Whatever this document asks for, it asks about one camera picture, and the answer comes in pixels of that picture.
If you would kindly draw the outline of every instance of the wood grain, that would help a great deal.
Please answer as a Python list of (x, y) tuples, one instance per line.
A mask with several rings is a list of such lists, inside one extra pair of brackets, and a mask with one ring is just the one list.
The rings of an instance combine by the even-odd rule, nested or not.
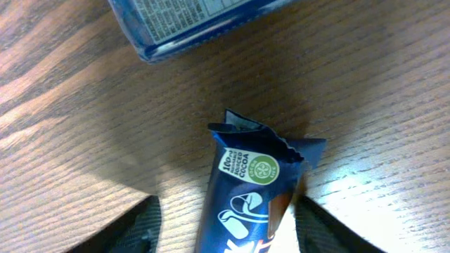
[(146, 65), (105, 0), (0, 3), (0, 252), (62, 252), (148, 194), (192, 252), (234, 110), (329, 140), (308, 194), (388, 252), (450, 251), (450, 2), (306, 1)]

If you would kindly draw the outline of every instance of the blue package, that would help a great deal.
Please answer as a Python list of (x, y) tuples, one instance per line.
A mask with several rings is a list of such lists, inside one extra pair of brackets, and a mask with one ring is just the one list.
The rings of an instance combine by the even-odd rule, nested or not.
[(208, 128), (217, 151), (195, 252), (267, 252), (279, 224), (272, 216), (287, 207), (277, 210), (279, 197), (288, 194), (289, 203), (305, 165), (316, 167), (326, 141), (286, 141), (230, 110), (223, 124)]
[(109, 0), (139, 57), (155, 63), (293, 0)]

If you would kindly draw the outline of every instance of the white logo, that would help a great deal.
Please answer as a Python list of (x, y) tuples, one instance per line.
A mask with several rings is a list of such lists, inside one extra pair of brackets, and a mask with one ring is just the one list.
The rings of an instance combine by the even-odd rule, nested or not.
[(217, 215), (219, 221), (236, 239), (243, 239), (248, 236), (248, 229), (242, 221), (250, 223), (267, 223), (269, 215), (256, 214), (251, 212), (262, 204), (262, 197), (258, 193), (246, 193), (232, 197), (230, 206), (233, 210), (227, 209)]
[(267, 162), (258, 162), (255, 166), (255, 175), (260, 179), (266, 179), (270, 176), (271, 167)]

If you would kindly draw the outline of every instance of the black object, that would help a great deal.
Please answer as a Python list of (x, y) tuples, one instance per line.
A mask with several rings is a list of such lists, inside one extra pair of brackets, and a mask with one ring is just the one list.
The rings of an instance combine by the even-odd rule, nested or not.
[(383, 252), (308, 197), (301, 197), (297, 202), (295, 226), (301, 253)]
[[(295, 220), (301, 253), (381, 253), (308, 197), (301, 197)], [(70, 253), (154, 253), (160, 234), (158, 197), (150, 196)]]
[(154, 253), (160, 227), (160, 202), (150, 196), (69, 252)]

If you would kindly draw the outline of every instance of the wooden table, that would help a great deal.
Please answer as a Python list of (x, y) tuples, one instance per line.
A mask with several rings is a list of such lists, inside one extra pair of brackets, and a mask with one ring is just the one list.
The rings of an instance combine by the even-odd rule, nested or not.
[(191, 252), (226, 107), (327, 138), (308, 195), (375, 245), (450, 251), (450, 1), (306, 1), (158, 65), (106, 0), (0, 14), (0, 252), (62, 252), (155, 193), (160, 252)]

